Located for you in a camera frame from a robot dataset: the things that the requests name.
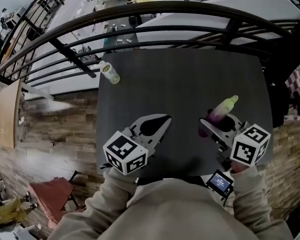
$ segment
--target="sleeve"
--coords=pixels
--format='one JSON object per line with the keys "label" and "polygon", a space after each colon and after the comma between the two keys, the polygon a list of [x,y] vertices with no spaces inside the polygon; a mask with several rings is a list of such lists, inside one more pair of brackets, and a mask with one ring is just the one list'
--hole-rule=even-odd
{"label": "sleeve", "polygon": [[270,220],[271,207],[265,197],[266,183],[256,166],[231,176],[234,178],[234,217],[260,240],[293,240],[284,220]]}
{"label": "sleeve", "polygon": [[135,194],[137,178],[124,176],[115,168],[103,176],[100,191],[85,201],[86,210],[63,216],[48,240],[96,239],[126,210]]}

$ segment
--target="beige sweatshirt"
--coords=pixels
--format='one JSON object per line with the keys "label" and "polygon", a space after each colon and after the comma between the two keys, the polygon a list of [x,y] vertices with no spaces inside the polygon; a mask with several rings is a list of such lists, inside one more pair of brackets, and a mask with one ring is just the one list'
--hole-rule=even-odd
{"label": "beige sweatshirt", "polygon": [[48,240],[292,240],[284,220],[270,221],[257,168],[231,176],[234,217],[205,187],[165,179],[137,188],[112,168],[86,211],[65,215]]}

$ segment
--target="yellow object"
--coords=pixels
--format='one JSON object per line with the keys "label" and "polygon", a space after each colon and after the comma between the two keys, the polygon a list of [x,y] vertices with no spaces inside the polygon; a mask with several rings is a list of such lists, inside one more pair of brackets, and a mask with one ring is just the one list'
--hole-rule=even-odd
{"label": "yellow object", "polygon": [[153,2],[153,1],[156,1],[156,0],[132,0],[132,2],[134,2],[134,3],[144,3],[144,2]]}
{"label": "yellow object", "polygon": [[224,106],[227,110],[229,110],[229,113],[231,112],[231,110],[234,109],[234,106],[238,101],[238,99],[239,99],[238,95],[234,95],[231,98],[226,98],[224,100]]}
{"label": "yellow object", "polygon": [[28,212],[20,208],[22,202],[22,198],[15,198],[0,206],[0,224],[6,224],[10,221],[15,221],[16,223],[23,221]]}

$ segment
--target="black square table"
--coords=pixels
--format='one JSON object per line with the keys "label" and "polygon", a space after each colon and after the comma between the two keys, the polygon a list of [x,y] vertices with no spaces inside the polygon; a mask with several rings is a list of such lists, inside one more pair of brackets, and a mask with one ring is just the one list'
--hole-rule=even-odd
{"label": "black square table", "polygon": [[[111,84],[100,76],[97,115],[97,165],[106,163],[103,145],[139,117],[172,116],[155,157],[139,170],[143,177],[182,177],[222,170],[218,145],[198,135],[198,119],[224,99],[238,95],[232,114],[272,133],[272,114],[257,57],[211,49],[141,49],[106,54],[120,75]],[[272,159],[272,139],[259,164]]]}

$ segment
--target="plastic bottle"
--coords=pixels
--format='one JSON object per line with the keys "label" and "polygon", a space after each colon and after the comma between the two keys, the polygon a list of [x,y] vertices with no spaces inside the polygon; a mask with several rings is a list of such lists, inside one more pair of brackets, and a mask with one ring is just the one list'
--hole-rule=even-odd
{"label": "plastic bottle", "polygon": [[239,97],[237,95],[234,95],[231,98],[226,98],[210,114],[208,114],[206,120],[208,122],[218,124],[226,117],[228,113],[230,113],[238,99]]}
{"label": "plastic bottle", "polygon": [[120,76],[109,62],[103,60],[99,62],[100,72],[107,78],[111,84],[116,85],[120,82]]}

